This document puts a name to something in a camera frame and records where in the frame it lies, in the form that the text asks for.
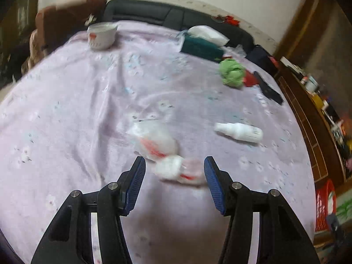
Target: white bowl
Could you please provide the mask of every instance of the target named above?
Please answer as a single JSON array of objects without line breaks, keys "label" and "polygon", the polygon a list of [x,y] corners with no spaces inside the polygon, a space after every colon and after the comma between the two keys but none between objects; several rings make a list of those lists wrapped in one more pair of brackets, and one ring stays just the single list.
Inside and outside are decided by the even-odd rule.
[{"label": "white bowl", "polygon": [[93,50],[105,50],[115,42],[117,25],[106,22],[97,23],[88,27],[88,44]]}]

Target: red plastic basket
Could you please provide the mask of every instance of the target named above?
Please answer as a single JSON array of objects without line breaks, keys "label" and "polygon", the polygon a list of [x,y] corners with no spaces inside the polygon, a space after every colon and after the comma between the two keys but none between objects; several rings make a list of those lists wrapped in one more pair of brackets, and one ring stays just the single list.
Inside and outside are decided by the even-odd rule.
[{"label": "red plastic basket", "polygon": [[[325,185],[315,191],[316,199],[316,225],[315,231],[321,231],[328,229],[325,217],[328,215],[328,196],[329,193],[335,191],[334,185],[330,179],[328,179]],[[336,196],[333,196],[334,208],[333,212],[336,213]]]}]

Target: silver screw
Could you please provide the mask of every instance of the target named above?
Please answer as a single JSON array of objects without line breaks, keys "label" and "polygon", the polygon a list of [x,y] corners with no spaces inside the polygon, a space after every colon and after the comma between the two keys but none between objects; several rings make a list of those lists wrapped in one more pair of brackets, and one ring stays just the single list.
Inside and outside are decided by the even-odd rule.
[{"label": "silver screw", "polygon": [[77,196],[79,196],[80,195],[80,191],[79,190],[73,190],[72,192],[71,192],[71,196],[72,197],[77,197]]},{"label": "silver screw", "polygon": [[235,190],[239,190],[240,188],[242,188],[242,185],[241,185],[238,181],[233,182],[231,186],[232,186]]},{"label": "silver screw", "polygon": [[271,190],[270,193],[272,196],[279,196],[280,195],[280,192],[276,189]]},{"label": "silver screw", "polygon": [[111,190],[114,190],[118,187],[119,185],[117,183],[109,183],[108,188]]}]

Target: green tissue box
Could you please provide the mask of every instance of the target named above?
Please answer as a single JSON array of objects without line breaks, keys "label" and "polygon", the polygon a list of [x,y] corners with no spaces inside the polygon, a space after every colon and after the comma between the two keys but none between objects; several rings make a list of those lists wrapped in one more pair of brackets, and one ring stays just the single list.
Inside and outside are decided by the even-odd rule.
[{"label": "green tissue box", "polygon": [[187,34],[184,36],[181,52],[217,63],[221,62],[224,55],[224,51],[212,42],[203,38],[194,38]]}]

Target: dresser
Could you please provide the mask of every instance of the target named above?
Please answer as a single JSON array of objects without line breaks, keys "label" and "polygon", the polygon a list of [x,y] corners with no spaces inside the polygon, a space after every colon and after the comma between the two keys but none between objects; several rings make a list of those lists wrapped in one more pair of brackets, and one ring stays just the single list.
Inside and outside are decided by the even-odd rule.
[{"label": "dresser", "polygon": [[322,111],[316,108],[311,95],[292,70],[281,62],[275,80],[301,128],[316,187],[325,183],[327,178],[332,180],[335,188],[343,185],[346,182],[345,167]]}]

